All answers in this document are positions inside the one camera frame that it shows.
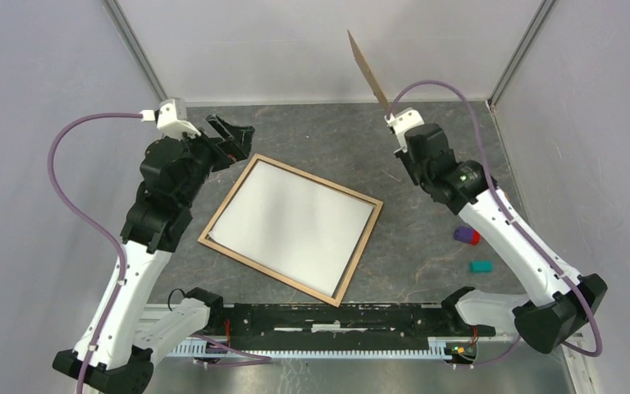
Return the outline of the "brown cardboard backing board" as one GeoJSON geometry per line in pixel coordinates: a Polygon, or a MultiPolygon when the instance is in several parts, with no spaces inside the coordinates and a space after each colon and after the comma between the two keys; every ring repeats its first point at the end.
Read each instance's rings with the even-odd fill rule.
{"type": "Polygon", "coordinates": [[[377,81],[377,78],[374,76],[374,73],[372,72],[370,66],[368,65],[367,59],[365,58],[365,56],[363,55],[363,52],[358,46],[351,30],[347,30],[347,35],[348,35],[348,40],[349,40],[349,46],[351,48],[354,61],[359,71],[361,72],[369,89],[371,90],[373,96],[375,97],[379,105],[381,106],[384,113],[388,114],[390,111],[390,103],[389,103],[388,98],[386,97],[379,82],[377,81]]]}

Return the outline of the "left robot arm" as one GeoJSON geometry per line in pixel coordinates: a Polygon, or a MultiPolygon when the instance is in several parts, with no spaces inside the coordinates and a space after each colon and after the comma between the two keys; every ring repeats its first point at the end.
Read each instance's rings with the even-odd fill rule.
{"type": "Polygon", "coordinates": [[[195,332],[219,332],[225,323],[219,295],[192,290],[181,303],[143,332],[139,320],[162,270],[179,245],[200,189],[213,172],[245,160],[255,129],[207,117],[217,132],[207,136],[186,120],[163,121],[159,111],[135,119],[152,122],[162,137],[146,149],[143,180],[119,236],[108,240],[116,262],[100,304],[81,339],[59,351],[54,369],[75,379],[77,392],[141,393],[155,367],[195,332]]]}

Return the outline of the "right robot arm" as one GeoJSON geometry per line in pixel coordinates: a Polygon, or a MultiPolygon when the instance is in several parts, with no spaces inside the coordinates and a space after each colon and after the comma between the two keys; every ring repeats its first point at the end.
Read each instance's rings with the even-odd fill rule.
{"type": "Polygon", "coordinates": [[[486,293],[465,287],[441,312],[452,335],[472,325],[515,332],[532,349],[548,354],[574,348],[573,334],[594,323],[608,290],[596,273],[581,274],[550,249],[515,211],[483,166],[459,162],[443,129],[435,123],[392,129],[413,184],[468,224],[500,256],[522,284],[522,295],[486,293]]]}

